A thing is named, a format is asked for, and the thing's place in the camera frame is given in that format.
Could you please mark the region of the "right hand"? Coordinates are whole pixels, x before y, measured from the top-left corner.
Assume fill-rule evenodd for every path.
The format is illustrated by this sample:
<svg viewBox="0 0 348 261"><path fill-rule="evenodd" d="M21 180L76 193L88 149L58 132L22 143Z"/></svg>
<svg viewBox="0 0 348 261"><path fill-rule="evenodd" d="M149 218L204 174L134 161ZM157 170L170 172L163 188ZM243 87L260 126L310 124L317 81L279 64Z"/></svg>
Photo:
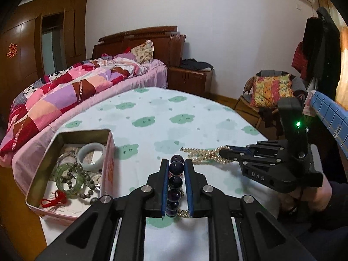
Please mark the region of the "right hand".
<svg viewBox="0 0 348 261"><path fill-rule="evenodd" d="M278 195L280 204L283 209L291 210L296 201L304 201L308 203L310 209L315 211L323 211L332 196L332 187L326 176L323 177L322 186L319 188L307 187L306 189L297 189L289 194Z"/></svg>

